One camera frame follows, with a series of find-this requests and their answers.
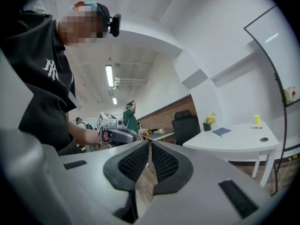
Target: wooden floor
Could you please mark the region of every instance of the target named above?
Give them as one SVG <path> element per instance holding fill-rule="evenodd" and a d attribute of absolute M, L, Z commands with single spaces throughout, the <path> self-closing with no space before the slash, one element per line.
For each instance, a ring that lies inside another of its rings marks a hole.
<path fill-rule="evenodd" d="M 294 175 L 296 174 L 298 167 L 300 165 L 300 158 L 292 160 L 288 166 L 289 162 L 284 162 L 281 164 L 281 167 L 278 172 L 278 182 L 281 180 L 284 172 L 286 171 L 284 178 L 278 186 L 278 190 L 282 190 L 288 187 Z M 236 166 L 241 171 L 246 173 L 251 177 L 254 166 Z M 264 166 L 259 166 L 255 180 L 257 183 L 260 182 L 263 176 Z M 144 169 L 139 180 L 136 182 L 135 191 L 136 191 L 136 204 L 137 212 L 139 217 L 141 217 L 144 212 L 149 208 L 151 201 L 153 199 L 153 187 L 158 183 L 156 178 L 156 172 L 154 165 L 152 163 L 152 146 L 149 149 L 149 166 Z M 271 194 L 275 188 L 275 176 L 274 171 L 272 170 L 271 176 L 269 177 L 266 186 L 264 189 Z"/>

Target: yellow cup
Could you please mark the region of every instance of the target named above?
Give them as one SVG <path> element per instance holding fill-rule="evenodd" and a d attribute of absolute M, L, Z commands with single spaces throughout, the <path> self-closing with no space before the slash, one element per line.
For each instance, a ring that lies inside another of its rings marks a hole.
<path fill-rule="evenodd" d="M 254 118 L 255 118 L 256 124 L 261 124 L 261 116 L 260 115 L 255 115 Z"/>

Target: desk leg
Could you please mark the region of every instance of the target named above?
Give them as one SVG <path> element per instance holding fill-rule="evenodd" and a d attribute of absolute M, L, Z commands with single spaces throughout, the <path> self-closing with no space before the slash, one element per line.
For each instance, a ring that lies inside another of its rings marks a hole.
<path fill-rule="evenodd" d="M 259 162 L 260 162 L 260 158 L 258 157 L 258 159 L 255 162 L 254 170 L 253 170 L 253 173 L 252 173 L 252 176 L 251 176 L 252 178 L 256 177 L 258 167 L 259 167 Z"/>
<path fill-rule="evenodd" d="M 276 154 L 276 149 L 272 149 L 272 150 L 270 150 L 270 153 L 267 155 L 266 166 L 264 169 L 262 180 L 259 184 L 259 185 L 261 185 L 261 187 L 264 187 L 266 185 L 267 180 L 270 176 L 270 173 L 272 171 L 273 164 L 275 161 L 275 154 Z"/>

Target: person in green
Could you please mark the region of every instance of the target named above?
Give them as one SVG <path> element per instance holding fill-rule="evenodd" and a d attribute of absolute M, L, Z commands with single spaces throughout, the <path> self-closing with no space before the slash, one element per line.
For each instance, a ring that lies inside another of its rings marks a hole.
<path fill-rule="evenodd" d="M 123 112 L 123 123 L 127 129 L 139 133 L 137 121 L 135 118 L 135 101 L 126 104 L 125 110 Z"/>

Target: white logo print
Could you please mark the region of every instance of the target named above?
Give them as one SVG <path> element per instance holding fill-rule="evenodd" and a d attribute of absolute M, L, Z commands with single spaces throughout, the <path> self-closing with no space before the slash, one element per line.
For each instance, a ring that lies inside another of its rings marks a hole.
<path fill-rule="evenodd" d="M 55 80 L 54 76 L 59 81 L 54 61 L 48 60 L 48 59 L 46 59 L 46 60 L 47 60 L 47 64 L 46 64 L 46 67 L 43 68 L 43 70 L 45 70 L 45 71 L 49 70 L 48 77 L 52 76 L 52 81 Z"/>

